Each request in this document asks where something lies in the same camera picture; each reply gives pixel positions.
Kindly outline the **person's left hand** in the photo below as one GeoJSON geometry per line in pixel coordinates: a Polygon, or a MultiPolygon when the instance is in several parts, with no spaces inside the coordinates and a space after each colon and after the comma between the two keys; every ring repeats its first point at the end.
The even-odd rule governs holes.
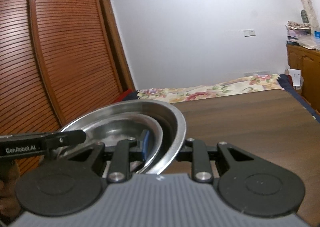
{"type": "Polygon", "coordinates": [[[14,161],[8,170],[7,181],[1,180],[1,215],[15,218],[20,214],[20,205],[15,195],[15,186],[20,179],[20,169],[14,161]]]}

